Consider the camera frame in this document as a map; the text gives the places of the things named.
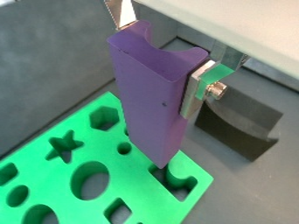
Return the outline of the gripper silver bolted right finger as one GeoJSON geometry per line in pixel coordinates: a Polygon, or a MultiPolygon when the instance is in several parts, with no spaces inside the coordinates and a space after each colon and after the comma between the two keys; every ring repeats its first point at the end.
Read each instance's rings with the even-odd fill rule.
{"type": "Polygon", "coordinates": [[[243,52],[219,41],[214,42],[208,59],[187,78],[180,108],[184,119],[192,116],[210,96],[220,99],[227,91],[227,86],[220,80],[231,75],[247,60],[248,56],[243,52]]]}

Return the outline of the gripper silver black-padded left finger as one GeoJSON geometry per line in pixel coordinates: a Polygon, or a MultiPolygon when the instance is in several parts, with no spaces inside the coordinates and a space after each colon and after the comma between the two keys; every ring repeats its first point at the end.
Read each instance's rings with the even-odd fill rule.
{"type": "Polygon", "coordinates": [[[136,22],[132,0],[104,0],[104,5],[118,31],[126,29],[136,22]]]}

